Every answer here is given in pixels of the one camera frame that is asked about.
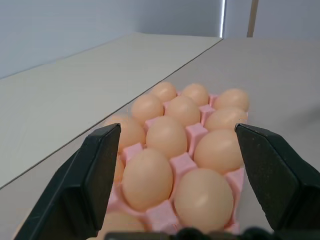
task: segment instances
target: egg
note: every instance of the egg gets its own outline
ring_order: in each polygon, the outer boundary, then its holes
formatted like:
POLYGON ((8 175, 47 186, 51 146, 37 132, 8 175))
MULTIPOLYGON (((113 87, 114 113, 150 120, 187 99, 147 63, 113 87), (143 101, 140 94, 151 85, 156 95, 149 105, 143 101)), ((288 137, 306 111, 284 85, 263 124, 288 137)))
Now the egg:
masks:
POLYGON ((248 115, 238 107, 226 107, 214 111, 204 123, 209 131, 217 129, 235 130, 236 124, 246 124, 248 115))
POLYGON ((237 134, 230 129, 208 133, 195 148, 194 162, 199 168, 211 169, 222 175, 239 169, 244 161, 237 134))
POLYGON ((200 122, 201 114, 197 104, 187 96, 177 96, 168 105, 165 115, 173 117, 184 127, 200 122))
POLYGON ((234 198, 222 175, 198 168, 181 178, 174 195, 174 207, 185 226, 207 234, 222 230, 229 222, 234 198))
POLYGON ((146 146, 162 152, 168 159, 187 151, 185 128, 171 116, 160 116, 146 133, 146 146))
POLYGON ((126 164, 123 196, 133 209, 145 211, 169 198, 173 181, 169 160, 159 151, 146 148, 126 164))
POLYGON ((145 232, 145 226, 136 217, 127 213, 114 211, 107 213, 104 217, 101 230, 96 237, 97 240, 104 240, 110 232, 145 232))
POLYGON ((213 103, 213 108, 218 110, 227 107, 237 107, 247 112, 249 105, 248 94, 241 89, 232 88, 218 96, 213 103))
POLYGON ((131 107, 131 114, 143 126, 145 121, 163 116, 164 106, 159 98, 146 94, 134 101, 131 107))
POLYGON ((120 155, 116 157, 115 170, 114 170, 114 183, 120 183, 124 174, 125 166, 120 155))
POLYGON ((143 127, 132 117, 120 114, 113 115, 105 121, 104 126, 120 123, 121 133, 119 139, 118 152, 121 153, 126 147, 141 143, 146 143, 146 134, 143 127))
POLYGON ((181 95, 191 98, 198 106, 207 105, 209 102, 207 89, 198 83, 186 86, 181 95))
POLYGON ((174 99, 177 96, 177 90, 172 83, 162 81, 151 89, 150 94, 156 96, 164 103, 174 99))

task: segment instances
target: brown egg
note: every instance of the brown egg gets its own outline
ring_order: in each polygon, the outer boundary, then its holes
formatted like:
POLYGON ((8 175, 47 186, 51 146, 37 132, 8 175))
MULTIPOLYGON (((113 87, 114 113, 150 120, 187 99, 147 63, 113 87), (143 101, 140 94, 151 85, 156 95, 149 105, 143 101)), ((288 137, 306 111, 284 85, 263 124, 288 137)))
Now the brown egg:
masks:
POLYGON ((236 133, 218 129, 205 135, 195 148, 194 162, 199 168, 222 175, 242 167, 244 161, 236 133))
POLYGON ((121 114, 113 115, 107 119, 104 126, 120 123, 121 134, 119 139, 118 152, 121 153, 126 147, 135 145, 137 143, 146 143, 146 134, 142 126, 132 117, 121 114))
POLYGON ((116 157, 113 182, 120 183, 122 181, 124 170, 125 170, 124 163, 122 162, 121 156, 118 155, 116 157))
POLYGON ((247 112, 249 109, 249 96, 241 89, 232 88, 223 92, 213 103, 213 108, 218 110, 227 107, 237 107, 247 112))
POLYGON ((145 211, 169 198, 173 180, 169 160, 159 151, 146 148, 124 169, 123 196, 133 209, 145 211))
POLYGON ((222 175, 198 168, 182 177, 175 192, 174 206, 183 224, 207 234, 222 230, 228 223, 234 198, 222 175))
POLYGON ((235 130, 236 124, 247 123, 248 115, 238 107, 221 108, 213 112, 204 123, 204 127, 209 131, 217 129, 235 130))
POLYGON ((172 83, 162 81, 151 89, 150 94, 156 96, 164 103, 174 99, 177 96, 177 90, 172 83))
POLYGON ((191 98, 198 106, 207 105, 209 102, 207 89, 198 83, 193 83, 185 87, 181 95, 191 98))
POLYGON ((187 151, 188 142, 185 128, 173 117, 160 116, 146 133, 148 148, 162 152, 168 159, 187 151))
POLYGON ((143 126, 145 121, 163 116, 164 105, 152 94, 142 95, 134 101, 131 114, 143 126))
POLYGON ((184 127, 200 122, 200 110, 196 103, 187 96, 177 96, 168 105, 165 115, 173 117, 184 127))
POLYGON ((104 240, 110 232, 145 232, 144 225, 134 216, 127 213, 114 211, 107 213, 104 217, 101 230, 96 237, 97 240, 104 240))

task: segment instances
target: white wall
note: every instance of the white wall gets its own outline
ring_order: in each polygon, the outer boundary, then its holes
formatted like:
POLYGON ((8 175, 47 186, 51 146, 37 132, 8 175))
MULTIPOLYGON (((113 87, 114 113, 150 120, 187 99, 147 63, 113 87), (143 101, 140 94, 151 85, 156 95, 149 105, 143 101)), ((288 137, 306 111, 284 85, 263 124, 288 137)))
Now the white wall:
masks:
POLYGON ((226 0, 225 38, 246 38, 252 0, 226 0))
POLYGON ((320 40, 320 0, 259 0, 253 37, 320 40))
POLYGON ((131 32, 214 36, 222 0, 1 0, 0 78, 131 32))

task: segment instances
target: table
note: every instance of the table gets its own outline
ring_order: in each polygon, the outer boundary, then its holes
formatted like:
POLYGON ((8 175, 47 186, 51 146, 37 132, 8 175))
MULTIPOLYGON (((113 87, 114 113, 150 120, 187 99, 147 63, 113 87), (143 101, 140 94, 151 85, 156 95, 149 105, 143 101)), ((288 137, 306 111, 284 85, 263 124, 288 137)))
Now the table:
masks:
MULTIPOLYGON (((320 42, 223 39, 165 80, 178 89, 198 82, 217 94, 233 87, 245 89, 251 99, 249 124, 282 135, 303 159, 320 170, 319 66, 320 42)), ((119 111, 126 112, 129 107, 130 104, 119 111)), ((0 190, 1 238, 13 234, 54 170, 71 156, 87 134, 0 190)), ((270 230, 247 178, 237 215, 241 230, 250 226, 270 230)))

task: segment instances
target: egg carton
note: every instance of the egg carton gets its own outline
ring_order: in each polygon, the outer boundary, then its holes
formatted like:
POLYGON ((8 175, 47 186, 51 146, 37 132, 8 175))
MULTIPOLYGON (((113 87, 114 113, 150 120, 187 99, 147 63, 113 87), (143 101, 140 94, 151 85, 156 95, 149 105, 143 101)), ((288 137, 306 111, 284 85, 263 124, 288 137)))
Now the egg carton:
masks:
MULTIPOLYGON (((196 163, 193 161, 195 149, 199 141, 208 133, 208 130, 204 128, 204 124, 208 117, 215 111, 212 106, 217 97, 217 95, 210 94, 208 104, 199 107, 201 112, 200 122, 194 125, 187 126, 185 128, 188 142, 188 151, 169 160, 173 171, 173 188, 169 199, 163 201, 155 207, 147 209, 144 212, 139 212, 129 206, 122 194, 122 185, 121 183, 118 183, 114 184, 112 187, 106 210, 107 213, 114 211, 123 211, 127 214, 135 216, 145 224, 146 229, 150 232, 165 232, 167 234, 176 234, 181 228, 186 227, 181 223, 179 217, 175 213, 175 207, 173 203, 175 191, 183 175, 197 168, 196 163)), ((169 103, 170 102, 163 103, 164 112, 166 111, 169 103)), ((145 122, 145 132, 148 131, 148 129, 156 121, 156 119, 157 117, 145 122)), ((146 146, 137 143, 135 145, 124 148, 121 153, 123 164, 126 165, 134 155, 141 152, 145 147, 146 146)), ((244 168, 239 168, 238 170, 228 172, 224 175, 224 177, 231 187, 234 199, 232 215, 229 222, 224 226, 224 231, 237 234, 239 233, 239 223, 236 219, 236 210, 243 188, 244 168)))

